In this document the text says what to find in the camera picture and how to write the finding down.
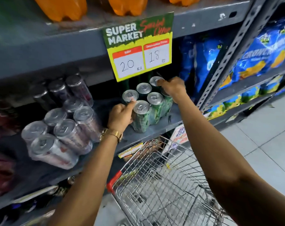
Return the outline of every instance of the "price sign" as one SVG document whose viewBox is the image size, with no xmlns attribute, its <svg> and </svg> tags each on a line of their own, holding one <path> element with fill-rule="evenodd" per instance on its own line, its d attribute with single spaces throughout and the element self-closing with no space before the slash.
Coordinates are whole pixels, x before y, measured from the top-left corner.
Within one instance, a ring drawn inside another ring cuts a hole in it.
<svg viewBox="0 0 285 226">
<path fill-rule="evenodd" d="M 119 78 L 144 70 L 142 47 L 115 52 L 112 54 Z"/>
<path fill-rule="evenodd" d="M 156 41 L 144 46 L 144 60 L 146 68 L 152 68 L 170 61 L 170 40 Z"/>
<path fill-rule="evenodd" d="M 118 82 L 172 63 L 173 20 L 167 13 L 103 29 Z"/>
</svg>

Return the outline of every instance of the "hand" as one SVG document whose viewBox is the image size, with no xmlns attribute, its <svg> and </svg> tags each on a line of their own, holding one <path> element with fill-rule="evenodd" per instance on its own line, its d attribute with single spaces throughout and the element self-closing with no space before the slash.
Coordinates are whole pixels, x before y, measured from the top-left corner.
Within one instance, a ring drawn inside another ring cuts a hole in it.
<svg viewBox="0 0 285 226">
<path fill-rule="evenodd" d="M 123 133 L 125 128 L 133 122 L 131 115 L 136 101 L 131 101 L 127 106 L 118 104 L 113 107 L 109 114 L 107 127 Z"/>
<path fill-rule="evenodd" d="M 174 77 L 169 82 L 163 79 L 159 79 L 157 81 L 157 85 L 161 86 L 176 103 L 178 103 L 178 100 L 180 98 L 183 98 L 187 95 L 184 81 L 179 77 Z"/>
</svg>

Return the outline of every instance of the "red cart handle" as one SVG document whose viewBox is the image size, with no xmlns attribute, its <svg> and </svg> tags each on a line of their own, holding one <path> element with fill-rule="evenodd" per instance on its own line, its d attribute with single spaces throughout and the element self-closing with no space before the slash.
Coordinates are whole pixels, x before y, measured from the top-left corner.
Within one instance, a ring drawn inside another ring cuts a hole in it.
<svg viewBox="0 0 285 226">
<path fill-rule="evenodd" d="M 112 193 L 115 194 L 115 191 L 113 190 L 113 185 L 115 184 L 115 182 L 120 178 L 120 176 L 122 176 L 122 172 L 118 171 L 116 173 L 116 175 L 110 180 L 110 182 L 107 183 L 107 190 Z"/>
</svg>

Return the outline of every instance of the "wire basket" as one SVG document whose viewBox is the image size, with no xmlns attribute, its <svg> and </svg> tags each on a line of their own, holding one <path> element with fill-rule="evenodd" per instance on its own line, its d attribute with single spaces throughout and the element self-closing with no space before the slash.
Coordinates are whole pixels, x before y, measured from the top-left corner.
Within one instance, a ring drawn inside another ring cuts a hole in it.
<svg viewBox="0 0 285 226">
<path fill-rule="evenodd" d="M 133 225 L 236 225 L 214 198 L 189 150 L 160 136 L 107 184 Z"/>
</svg>

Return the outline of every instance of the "aluminum can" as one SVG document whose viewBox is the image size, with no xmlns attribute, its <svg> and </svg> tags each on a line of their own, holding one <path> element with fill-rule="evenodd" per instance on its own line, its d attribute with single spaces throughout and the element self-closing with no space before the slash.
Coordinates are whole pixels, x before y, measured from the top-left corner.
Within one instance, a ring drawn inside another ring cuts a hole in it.
<svg viewBox="0 0 285 226">
<path fill-rule="evenodd" d="M 86 103 L 86 101 L 84 102 L 77 97 L 71 97 L 64 102 L 63 108 L 67 111 L 68 115 L 72 116 L 73 118 L 73 114 L 78 108 L 87 105 L 88 104 Z"/>
<path fill-rule="evenodd" d="M 137 101 L 132 113 L 132 127 L 136 132 L 143 133 L 149 127 L 150 104 L 146 101 Z"/>
<path fill-rule="evenodd" d="M 138 92 L 136 90 L 132 90 L 132 89 L 126 90 L 122 94 L 122 100 L 125 104 L 128 104 L 132 100 L 137 101 L 138 100 Z"/>
<path fill-rule="evenodd" d="M 66 79 L 66 84 L 71 89 L 73 94 L 78 98 L 86 100 L 89 106 L 93 106 L 92 95 L 86 86 L 83 78 L 80 75 L 72 75 Z"/>
<path fill-rule="evenodd" d="M 137 92 L 139 93 L 139 100 L 147 100 L 147 95 L 151 93 L 152 86 L 149 83 L 140 83 L 136 87 Z"/>
<path fill-rule="evenodd" d="M 88 154 L 93 147 L 90 138 L 70 119 L 58 123 L 54 128 L 55 136 L 78 155 Z"/>
<path fill-rule="evenodd" d="M 50 134 L 36 138 L 31 143 L 30 150 L 40 161 L 65 170 L 71 169 L 78 162 L 78 155 Z"/>
<path fill-rule="evenodd" d="M 60 79 L 54 80 L 48 85 L 49 91 L 63 104 L 64 101 L 71 97 L 69 90 L 64 82 Z"/>
<path fill-rule="evenodd" d="M 50 127 L 55 127 L 57 123 L 65 119 L 67 119 L 67 112 L 62 108 L 55 108 L 45 115 L 44 122 Z"/>
<path fill-rule="evenodd" d="M 34 121 L 26 125 L 21 132 L 22 139 L 30 145 L 35 138 L 48 132 L 48 126 L 43 121 Z"/>
<path fill-rule="evenodd" d="M 151 106 L 149 115 L 149 125 L 157 124 L 163 106 L 163 96 L 160 93 L 152 92 L 148 94 L 148 102 Z"/>
<path fill-rule="evenodd" d="M 49 111 L 58 107 L 58 105 L 49 95 L 49 92 L 45 86 L 36 85 L 32 87 L 30 93 L 33 99 L 38 102 L 44 110 Z"/>
<path fill-rule="evenodd" d="M 95 111 L 89 106 L 82 106 L 74 112 L 73 119 L 93 142 L 99 142 L 103 132 L 101 122 Z"/>
<path fill-rule="evenodd" d="M 160 117 L 167 116 L 173 105 L 173 98 L 168 95 L 163 89 L 161 89 L 161 94 L 163 95 L 163 106 L 161 109 Z"/>
<path fill-rule="evenodd" d="M 163 79 L 163 78 L 160 76 L 154 76 L 154 77 L 151 77 L 150 79 L 150 85 L 152 86 L 153 91 L 158 92 L 158 93 L 160 93 L 160 89 L 161 89 L 160 86 L 157 86 L 157 81 L 159 79 Z"/>
</svg>

